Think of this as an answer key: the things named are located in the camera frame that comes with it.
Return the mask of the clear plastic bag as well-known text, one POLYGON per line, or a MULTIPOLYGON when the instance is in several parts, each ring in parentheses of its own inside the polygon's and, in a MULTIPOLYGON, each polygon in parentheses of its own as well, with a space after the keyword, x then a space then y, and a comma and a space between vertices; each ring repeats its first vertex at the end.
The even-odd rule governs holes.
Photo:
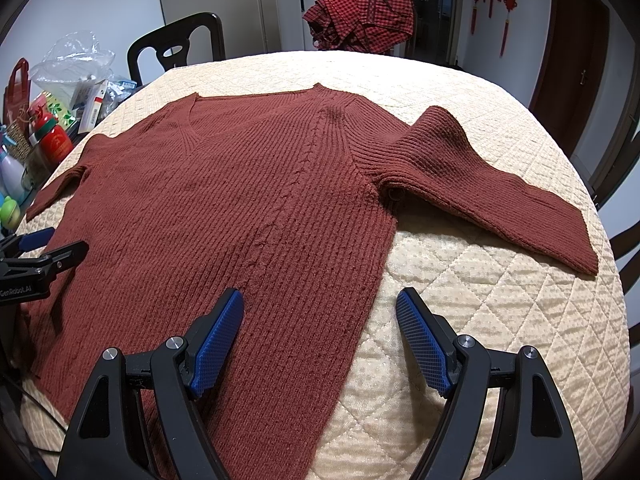
POLYGON ((74 107, 78 87, 111 75, 115 52, 102 48, 91 30, 70 32, 59 39, 44 58, 29 70, 30 79, 67 108, 74 107))

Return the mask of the dark wooden chair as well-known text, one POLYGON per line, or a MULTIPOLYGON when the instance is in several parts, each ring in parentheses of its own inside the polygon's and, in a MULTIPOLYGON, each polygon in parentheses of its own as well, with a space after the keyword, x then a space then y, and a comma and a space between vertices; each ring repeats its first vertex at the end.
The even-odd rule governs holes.
POLYGON ((130 79, 138 87, 143 86, 138 59, 141 52, 147 48, 155 51, 157 61, 165 72, 176 67, 187 66, 191 47, 190 38, 192 32, 200 27, 208 30, 212 60, 224 61, 226 50, 224 50, 224 30, 220 17, 215 13, 198 12, 154 29, 134 40, 127 51, 130 79))
POLYGON ((627 318, 626 334, 631 353, 639 352, 639 162, 623 178, 613 194, 597 206, 611 243, 620 276, 627 318))

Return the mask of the white red paper box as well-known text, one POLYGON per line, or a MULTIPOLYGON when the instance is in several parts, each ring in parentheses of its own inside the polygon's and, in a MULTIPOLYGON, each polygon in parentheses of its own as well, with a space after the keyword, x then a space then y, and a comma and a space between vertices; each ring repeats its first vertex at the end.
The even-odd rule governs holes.
POLYGON ((89 133, 98 123, 107 84, 107 80, 92 82, 85 88, 84 92, 82 92, 79 101, 79 109, 81 110, 78 128, 79 133, 89 133))

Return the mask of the red checked cloth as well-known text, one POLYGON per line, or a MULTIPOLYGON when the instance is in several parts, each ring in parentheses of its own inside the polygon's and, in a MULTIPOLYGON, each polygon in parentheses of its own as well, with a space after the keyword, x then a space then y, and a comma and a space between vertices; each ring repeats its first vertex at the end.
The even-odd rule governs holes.
POLYGON ((386 54, 414 32, 413 0, 316 0, 303 14, 320 51, 386 54))

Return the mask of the red gift bag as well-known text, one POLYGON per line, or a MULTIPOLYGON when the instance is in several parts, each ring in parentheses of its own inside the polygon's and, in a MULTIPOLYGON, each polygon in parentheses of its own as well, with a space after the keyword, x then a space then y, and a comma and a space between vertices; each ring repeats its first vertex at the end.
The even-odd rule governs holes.
POLYGON ((3 93, 3 122, 9 126, 24 116, 30 96, 29 64, 20 58, 12 70, 3 93))

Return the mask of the rust red knit sweater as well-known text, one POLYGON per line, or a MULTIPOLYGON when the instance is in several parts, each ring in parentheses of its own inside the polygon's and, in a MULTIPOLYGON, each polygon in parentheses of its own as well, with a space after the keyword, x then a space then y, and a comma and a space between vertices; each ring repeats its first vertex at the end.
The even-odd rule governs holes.
POLYGON ((70 416, 105 348, 153 349, 234 287, 244 318, 208 435, 232 478, 304 478, 411 196, 597 273, 582 213, 491 167, 438 106, 407 125, 322 86, 191 94, 90 136, 26 214, 64 200, 51 246, 89 246, 28 307, 40 390, 70 416))

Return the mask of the red reindeer bottle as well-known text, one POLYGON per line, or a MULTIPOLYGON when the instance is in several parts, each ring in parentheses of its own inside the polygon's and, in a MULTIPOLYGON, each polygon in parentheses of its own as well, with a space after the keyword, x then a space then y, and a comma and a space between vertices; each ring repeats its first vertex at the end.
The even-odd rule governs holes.
POLYGON ((73 151, 73 143, 55 116, 44 107, 32 115, 32 137, 52 170, 73 151))

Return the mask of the dark brown door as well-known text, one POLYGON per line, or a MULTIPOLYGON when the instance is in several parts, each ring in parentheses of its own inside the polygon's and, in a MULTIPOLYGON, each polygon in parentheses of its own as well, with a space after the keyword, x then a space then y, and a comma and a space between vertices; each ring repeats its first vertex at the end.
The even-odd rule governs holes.
POLYGON ((610 31, 602 0, 551 0, 544 58, 529 110, 567 156, 596 100, 610 31))

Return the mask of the white plastic bottle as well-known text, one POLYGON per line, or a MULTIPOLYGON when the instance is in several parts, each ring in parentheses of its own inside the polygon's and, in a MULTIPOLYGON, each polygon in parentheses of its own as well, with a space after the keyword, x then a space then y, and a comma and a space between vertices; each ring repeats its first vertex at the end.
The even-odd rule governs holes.
POLYGON ((27 192, 22 185, 24 168, 21 163, 12 157, 4 146, 1 148, 1 179, 8 195, 21 203, 27 192))

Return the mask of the cream quilted table cover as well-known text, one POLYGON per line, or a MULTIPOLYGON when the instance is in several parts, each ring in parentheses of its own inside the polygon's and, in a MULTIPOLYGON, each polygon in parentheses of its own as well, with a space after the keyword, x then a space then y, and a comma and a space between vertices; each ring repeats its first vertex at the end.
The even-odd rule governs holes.
POLYGON ((311 479, 405 479, 442 414, 395 318, 411 286, 459 333, 491 349, 539 349, 565 404, 582 474, 613 456, 629 396, 622 284, 596 207, 566 156, 532 113, 483 78, 433 64, 352 52, 280 52, 176 68, 100 125, 117 136, 178 96, 298 90, 315 82, 362 94, 413 122, 430 105, 449 110, 486 162, 558 194, 584 215, 599 258, 595 278, 576 278, 519 252, 468 222, 430 208, 400 217, 382 282, 352 369, 307 468, 311 479))

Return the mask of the green round container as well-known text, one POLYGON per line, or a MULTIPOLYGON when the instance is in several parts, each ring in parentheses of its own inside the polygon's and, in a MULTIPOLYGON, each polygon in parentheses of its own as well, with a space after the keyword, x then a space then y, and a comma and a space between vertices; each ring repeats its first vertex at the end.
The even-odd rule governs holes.
POLYGON ((9 231, 15 231, 21 222, 21 209, 16 200, 6 196, 0 208, 1 225, 9 231))

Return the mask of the dark wooden chair far left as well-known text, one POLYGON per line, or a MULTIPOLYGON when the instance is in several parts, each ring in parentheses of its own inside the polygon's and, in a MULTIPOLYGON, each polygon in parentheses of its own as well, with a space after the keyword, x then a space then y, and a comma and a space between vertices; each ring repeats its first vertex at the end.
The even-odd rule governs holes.
POLYGON ((224 61, 226 50, 224 50, 224 30, 220 17, 215 13, 198 12, 154 29, 134 40, 127 51, 130 79, 138 87, 143 86, 138 59, 141 52, 147 48, 155 51, 157 61, 165 72, 176 67, 187 66, 191 47, 190 38, 192 32, 200 27, 208 30, 212 60, 224 61))

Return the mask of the dark wooden chair right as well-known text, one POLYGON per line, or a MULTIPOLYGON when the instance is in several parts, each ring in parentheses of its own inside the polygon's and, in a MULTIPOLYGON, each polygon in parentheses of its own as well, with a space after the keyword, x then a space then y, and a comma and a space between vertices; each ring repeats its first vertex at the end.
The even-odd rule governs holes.
POLYGON ((623 178, 613 194, 597 206, 611 243, 620 276, 627 318, 626 334, 631 353, 639 352, 639 162, 623 178))

